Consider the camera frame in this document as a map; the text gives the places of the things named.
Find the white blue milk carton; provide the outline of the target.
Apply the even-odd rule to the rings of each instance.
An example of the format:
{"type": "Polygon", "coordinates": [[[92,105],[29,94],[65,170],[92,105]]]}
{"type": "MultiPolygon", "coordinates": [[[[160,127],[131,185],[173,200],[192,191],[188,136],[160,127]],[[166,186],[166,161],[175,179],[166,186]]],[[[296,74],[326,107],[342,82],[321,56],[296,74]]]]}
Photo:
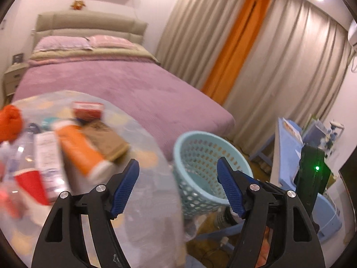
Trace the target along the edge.
{"type": "Polygon", "coordinates": [[[35,165],[41,174],[48,200],[53,202],[61,192],[70,190],[60,144],[53,131],[35,134],[34,144],[35,165]]]}

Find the orange white tube bottle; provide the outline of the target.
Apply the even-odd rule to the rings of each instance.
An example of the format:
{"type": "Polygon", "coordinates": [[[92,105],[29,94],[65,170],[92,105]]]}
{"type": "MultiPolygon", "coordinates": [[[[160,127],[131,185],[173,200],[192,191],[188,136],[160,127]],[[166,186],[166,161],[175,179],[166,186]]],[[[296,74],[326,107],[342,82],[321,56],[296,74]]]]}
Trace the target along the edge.
{"type": "Polygon", "coordinates": [[[101,184],[107,181],[114,164],[94,147],[75,121],[56,119],[51,123],[51,129],[56,133],[66,156],[89,182],[101,184]]]}

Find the clear plastic bottle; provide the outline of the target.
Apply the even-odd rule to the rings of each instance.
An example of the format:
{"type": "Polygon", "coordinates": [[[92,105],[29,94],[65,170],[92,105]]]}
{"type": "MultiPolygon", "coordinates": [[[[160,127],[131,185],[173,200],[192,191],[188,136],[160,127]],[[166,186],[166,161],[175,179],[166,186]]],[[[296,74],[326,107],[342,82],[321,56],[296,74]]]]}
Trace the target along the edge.
{"type": "Polygon", "coordinates": [[[41,133],[37,124],[28,124],[23,132],[13,143],[4,142],[1,146],[1,165],[4,175],[1,190],[6,194],[18,195],[19,187],[15,181],[16,171],[35,168],[35,134],[41,133]]]}

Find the brown paper bag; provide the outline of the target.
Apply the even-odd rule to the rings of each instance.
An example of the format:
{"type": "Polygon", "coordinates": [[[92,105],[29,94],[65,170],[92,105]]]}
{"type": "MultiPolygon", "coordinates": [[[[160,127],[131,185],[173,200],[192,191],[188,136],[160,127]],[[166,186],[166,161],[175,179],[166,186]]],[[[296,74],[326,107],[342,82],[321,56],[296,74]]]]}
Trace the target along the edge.
{"type": "Polygon", "coordinates": [[[129,143],[101,120],[84,125],[82,132],[107,161],[114,162],[129,150],[129,143]]]}

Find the orange plastic bag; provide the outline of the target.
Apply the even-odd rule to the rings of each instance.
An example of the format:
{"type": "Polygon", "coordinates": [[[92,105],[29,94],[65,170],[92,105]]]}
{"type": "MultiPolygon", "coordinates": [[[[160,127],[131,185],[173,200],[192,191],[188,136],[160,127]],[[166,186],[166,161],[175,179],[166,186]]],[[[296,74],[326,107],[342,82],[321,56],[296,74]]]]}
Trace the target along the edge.
{"type": "Polygon", "coordinates": [[[0,142],[13,142],[22,132],[23,119],[20,110],[14,105],[1,109],[0,142]]]}

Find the red cigarette box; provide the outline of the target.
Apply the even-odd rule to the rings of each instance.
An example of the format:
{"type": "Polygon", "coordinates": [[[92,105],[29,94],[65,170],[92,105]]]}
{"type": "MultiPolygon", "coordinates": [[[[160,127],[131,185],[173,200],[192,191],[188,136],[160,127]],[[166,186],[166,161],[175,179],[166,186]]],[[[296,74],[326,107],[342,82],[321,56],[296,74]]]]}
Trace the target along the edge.
{"type": "Polygon", "coordinates": [[[77,120],[91,122],[101,119],[105,106],[95,102],[73,102],[71,108],[77,120]]]}

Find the patterned round table cloth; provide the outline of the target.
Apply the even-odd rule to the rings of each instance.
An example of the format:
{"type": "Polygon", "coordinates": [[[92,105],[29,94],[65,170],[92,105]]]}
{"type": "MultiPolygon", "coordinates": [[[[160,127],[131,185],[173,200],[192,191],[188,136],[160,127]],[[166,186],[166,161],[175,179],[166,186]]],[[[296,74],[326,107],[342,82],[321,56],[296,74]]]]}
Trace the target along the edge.
{"type": "MultiPolygon", "coordinates": [[[[73,116],[72,102],[99,102],[105,105],[102,119],[129,144],[121,161],[121,172],[130,159],[140,165],[140,175],[122,215],[112,225],[131,267],[184,267],[186,246],[178,187],[172,170],[156,140],[133,115],[105,99],[76,91],[57,91],[12,102],[28,123],[41,126],[44,119],[73,116]]],[[[95,187],[70,161],[65,161],[72,194],[95,187]]],[[[24,215],[13,219],[1,209],[1,267],[30,267],[41,227],[24,215]]]]}

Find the beige curtain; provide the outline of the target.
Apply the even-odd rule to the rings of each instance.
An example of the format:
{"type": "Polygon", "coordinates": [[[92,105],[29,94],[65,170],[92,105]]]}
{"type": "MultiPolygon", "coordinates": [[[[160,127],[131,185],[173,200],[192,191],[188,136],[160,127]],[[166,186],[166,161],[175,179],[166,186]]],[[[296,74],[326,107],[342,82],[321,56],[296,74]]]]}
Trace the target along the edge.
{"type": "MultiPolygon", "coordinates": [[[[201,91],[245,0],[177,0],[157,47],[163,68],[201,91]]],[[[270,0],[251,51],[223,105],[229,138],[253,154],[279,117],[323,119],[352,58],[347,31],[306,0],[270,0]]]]}

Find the light blue plastic basket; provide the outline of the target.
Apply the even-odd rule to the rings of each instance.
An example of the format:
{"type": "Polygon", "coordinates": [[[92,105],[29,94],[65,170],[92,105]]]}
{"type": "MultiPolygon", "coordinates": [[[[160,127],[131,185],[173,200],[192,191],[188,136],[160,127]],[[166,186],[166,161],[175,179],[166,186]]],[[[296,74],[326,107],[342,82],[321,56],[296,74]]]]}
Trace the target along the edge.
{"type": "Polygon", "coordinates": [[[173,172],[185,218],[191,219],[229,205],[223,187],[217,180],[217,161],[220,157],[225,157],[233,170],[253,176],[243,155],[219,136],[189,131],[175,142],[173,172]]]}

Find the teal small box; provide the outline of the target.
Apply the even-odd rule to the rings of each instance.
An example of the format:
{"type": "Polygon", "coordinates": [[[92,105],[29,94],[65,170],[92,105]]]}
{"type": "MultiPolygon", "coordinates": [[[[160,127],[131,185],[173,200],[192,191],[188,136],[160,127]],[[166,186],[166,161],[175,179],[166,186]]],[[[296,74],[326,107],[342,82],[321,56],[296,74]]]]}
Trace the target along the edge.
{"type": "Polygon", "coordinates": [[[51,131],[53,129],[53,124],[58,121],[56,117],[47,117],[41,123],[41,128],[45,131],[51,131]]]}

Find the orange curtain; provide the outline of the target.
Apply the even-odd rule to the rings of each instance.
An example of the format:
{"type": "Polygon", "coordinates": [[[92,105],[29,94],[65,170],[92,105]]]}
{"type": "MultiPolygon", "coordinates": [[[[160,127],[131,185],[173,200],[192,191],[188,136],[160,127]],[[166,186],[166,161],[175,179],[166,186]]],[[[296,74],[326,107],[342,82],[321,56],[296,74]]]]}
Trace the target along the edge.
{"type": "Polygon", "coordinates": [[[258,37],[270,0],[245,0],[201,91],[223,105],[258,37]]]}

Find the bed with purple blanket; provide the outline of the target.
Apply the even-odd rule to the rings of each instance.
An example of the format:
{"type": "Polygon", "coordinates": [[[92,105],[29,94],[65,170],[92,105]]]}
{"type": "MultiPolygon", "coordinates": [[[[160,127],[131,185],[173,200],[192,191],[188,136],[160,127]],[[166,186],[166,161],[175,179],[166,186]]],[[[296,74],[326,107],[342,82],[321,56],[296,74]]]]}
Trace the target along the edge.
{"type": "Polygon", "coordinates": [[[233,116],[218,103],[159,66],[144,47],[35,49],[14,100],[60,90],[104,99],[137,120],[155,138],[167,160],[187,131],[225,136],[233,116]]]}

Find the pink pillow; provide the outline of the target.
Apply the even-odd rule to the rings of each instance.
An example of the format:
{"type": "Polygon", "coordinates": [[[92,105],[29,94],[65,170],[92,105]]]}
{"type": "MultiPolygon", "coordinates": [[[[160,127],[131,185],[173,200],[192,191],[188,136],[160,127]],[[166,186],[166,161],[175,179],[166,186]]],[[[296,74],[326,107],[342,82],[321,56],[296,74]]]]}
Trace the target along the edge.
{"type": "Polygon", "coordinates": [[[136,45],[125,38],[109,35],[95,35],[87,37],[90,45],[94,48],[125,48],[136,49],[136,45]]]}

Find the beige padded headboard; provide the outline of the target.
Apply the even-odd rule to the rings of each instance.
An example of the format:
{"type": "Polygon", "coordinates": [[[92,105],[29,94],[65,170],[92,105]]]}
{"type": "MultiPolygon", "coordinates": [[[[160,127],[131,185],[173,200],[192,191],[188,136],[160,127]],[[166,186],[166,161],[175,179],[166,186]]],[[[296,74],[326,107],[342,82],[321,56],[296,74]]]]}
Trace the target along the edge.
{"type": "Polygon", "coordinates": [[[142,44],[148,23],[129,16],[94,11],[64,10],[37,16],[33,47],[47,36],[109,35],[142,44]]]}

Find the small picture frame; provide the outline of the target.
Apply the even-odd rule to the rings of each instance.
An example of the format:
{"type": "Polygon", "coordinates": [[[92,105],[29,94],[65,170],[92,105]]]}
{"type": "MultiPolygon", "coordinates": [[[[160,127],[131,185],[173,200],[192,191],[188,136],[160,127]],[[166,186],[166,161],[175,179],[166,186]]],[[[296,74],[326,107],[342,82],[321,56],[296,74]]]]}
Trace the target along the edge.
{"type": "Polygon", "coordinates": [[[24,61],[24,54],[18,53],[12,56],[12,64],[21,64],[24,61]]]}

